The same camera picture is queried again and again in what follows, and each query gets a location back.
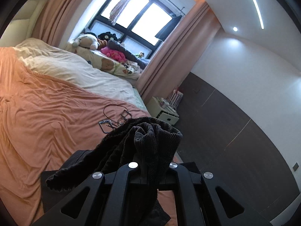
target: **window pane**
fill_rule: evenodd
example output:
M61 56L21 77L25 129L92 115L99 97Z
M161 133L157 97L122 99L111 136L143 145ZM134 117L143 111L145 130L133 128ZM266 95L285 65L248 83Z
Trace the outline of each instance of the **window pane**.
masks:
M99 22L99 21L94 21L93 25L92 25L92 28L91 28L91 32L95 33L96 35L99 35L101 33L105 33L105 32L111 32L111 34L116 34L116 37L118 39L120 39L122 36L123 36L123 33L121 33L120 31L117 31L115 29L113 29L112 27L102 23L102 22Z
M105 10L102 12L102 16L106 17L107 19L110 18L110 12L112 9L117 5L117 3L120 2L120 0L111 0L109 5L105 8Z
M152 45L158 42L155 35L171 20L162 8L153 3L149 9L142 15L141 19L134 26L132 31Z
M141 52L144 53L144 58L146 59L150 53L151 50L144 45L140 44L139 42L135 41L134 39L130 37L126 37L124 40L125 48L129 50L132 54L139 54Z
M127 28L140 11L148 4L148 0L130 0L116 23Z

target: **wall socket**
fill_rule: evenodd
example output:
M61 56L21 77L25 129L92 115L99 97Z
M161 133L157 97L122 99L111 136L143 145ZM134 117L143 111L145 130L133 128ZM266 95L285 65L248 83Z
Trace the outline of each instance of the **wall socket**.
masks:
M296 162L296 164L293 166L294 172L297 171L298 167L299 167L299 164L298 164L298 162Z

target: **ceiling light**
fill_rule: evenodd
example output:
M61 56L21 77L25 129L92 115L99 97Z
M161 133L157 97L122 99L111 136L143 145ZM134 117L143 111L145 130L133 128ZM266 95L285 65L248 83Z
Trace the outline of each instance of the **ceiling light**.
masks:
M259 17L259 21L260 21L261 28L264 29L264 27L263 27L263 21L262 21L262 17L261 17L261 13L260 13L260 10L259 10L257 1L256 1L256 0L253 0L253 2L254 2L255 8L256 8L257 13L258 13L258 17Z

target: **pink stuffed animal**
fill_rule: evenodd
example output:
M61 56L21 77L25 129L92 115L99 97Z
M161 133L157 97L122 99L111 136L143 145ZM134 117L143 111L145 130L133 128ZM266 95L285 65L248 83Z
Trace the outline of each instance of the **pink stuffed animal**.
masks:
M120 63L126 62L126 58L122 52L119 52L117 50L110 49L109 47L104 47L100 49L100 52L102 52L104 55L110 57L111 59L114 59Z

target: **white stuffed animal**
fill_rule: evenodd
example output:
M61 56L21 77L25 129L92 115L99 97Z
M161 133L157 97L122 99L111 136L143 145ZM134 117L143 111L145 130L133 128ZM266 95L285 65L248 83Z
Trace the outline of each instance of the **white stuffed animal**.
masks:
M73 47L81 46L91 50L96 50L99 45L97 38L91 34L82 34L72 43Z

